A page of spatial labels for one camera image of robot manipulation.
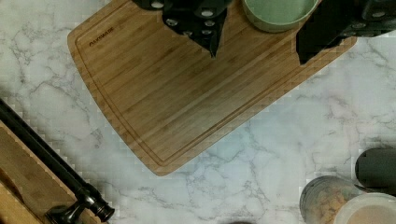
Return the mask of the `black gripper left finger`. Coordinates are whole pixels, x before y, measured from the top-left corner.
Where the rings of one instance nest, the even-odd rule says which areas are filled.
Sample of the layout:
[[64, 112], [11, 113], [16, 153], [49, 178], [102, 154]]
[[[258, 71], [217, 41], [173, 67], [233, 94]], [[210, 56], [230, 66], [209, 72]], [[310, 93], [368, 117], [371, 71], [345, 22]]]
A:
[[217, 56], [227, 8], [233, 0], [132, 0], [138, 7], [162, 12], [163, 23], [178, 35]]

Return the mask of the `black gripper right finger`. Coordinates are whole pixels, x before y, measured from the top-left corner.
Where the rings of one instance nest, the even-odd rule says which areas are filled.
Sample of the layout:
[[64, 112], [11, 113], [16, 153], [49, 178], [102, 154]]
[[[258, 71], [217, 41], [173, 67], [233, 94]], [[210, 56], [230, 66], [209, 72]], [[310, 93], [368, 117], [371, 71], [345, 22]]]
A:
[[344, 39], [395, 30], [396, 0], [322, 0], [296, 36], [300, 64]]

